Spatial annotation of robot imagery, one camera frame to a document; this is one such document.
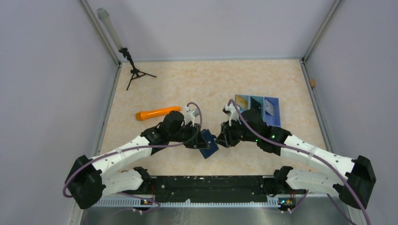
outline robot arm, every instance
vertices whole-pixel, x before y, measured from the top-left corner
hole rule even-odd
[[[91,165],[85,166],[67,186],[79,207],[87,209],[102,196],[145,188],[142,187],[145,170],[135,168],[121,173],[118,171],[140,158],[151,156],[169,147],[169,142],[180,142],[172,146],[184,145],[192,149],[209,148],[200,132],[200,125],[194,123],[195,117],[199,114],[198,110],[187,109],[187,111],[188,116],[172,111],[157,126],[146,129],[130,142],[104,155],[92,158],[79,157],[72,166],[67,181],[78,169],[93,161]]]
[[[223,111],[230,118],[221,124],[221,133],[216,139],[217,144],[228,148],[234,147],[240,141],[255,142],[265,152],[300,161],[317,170],[317,172],[302,171],[283,166],[274,172],[274,177],[281,187],[288,187],[292,190],[306,189],[338,196],[344,203],[359,209],[359,205],[341,179],[323,162],[313,157],[316,155],[326,160],[343,176],[364,207],[367,207],[376,182],[373,168],[367,158],[359,156],[357,159],[353,159],[333,154],[299,139],[283,128],[267,126],[262,117],[254,110],[246,110],[241,113],[249,126],[261,136],[278,144],[300,148],[310,154],[277,146],[258,138],[249,130],[239,119],[233,104],[225,105]]]

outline orange knob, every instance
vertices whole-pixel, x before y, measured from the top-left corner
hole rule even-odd
[[[136,118],[137,118],[137,120],[143,121],[143,120],[146,120],[149,118],[167,115],[171,111],[181,111],[181,108],[179,106],[173,106],[173,107],[169,107],[169,108],[156,109],[156,110],[152,110],[152,111],[140,111],[136,114]]]

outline microphone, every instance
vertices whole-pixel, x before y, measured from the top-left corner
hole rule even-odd
[[[97,9],[97,16],[107,29],[109,35],[116,45],[117,50],[120,51],[121,49],[123,49],[122,42],[120,41],[119,36],[117,35],[115,28],[113,27],[112,22],[109,18],[109,13],[104,8],[99,8]]]

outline table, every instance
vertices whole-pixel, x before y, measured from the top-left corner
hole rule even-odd
[[[279,98],[282,127],[325,149],[318,120],[299,60],[221,60],[140,62],[136,67],[158,76],[131,82],[131,66],[124,63],[107,122],[101,154],[134,139],[163,117],[137,121],[135,114],[170,106],[197,103],[203,113],[202,128],[218,135],[228,116],[223,106],[235,94]],[[184,147],[164,149],[126,167],[142,166],[150,175],[270,175],[289,165],[305,164],[263,152],[254,143],[220,149],[208,159],[199,150]]]

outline white wall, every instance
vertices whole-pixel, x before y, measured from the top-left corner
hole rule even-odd
[[[0,3],[0,224],[61,225],[93,153],[115,65],[77,0]]]
[[[308,62],[336,152],[369,158],[373,224],[397,224],[398,1],[345,1]]]
[[[333,1],[88,0],[134,60],[301,58]]]

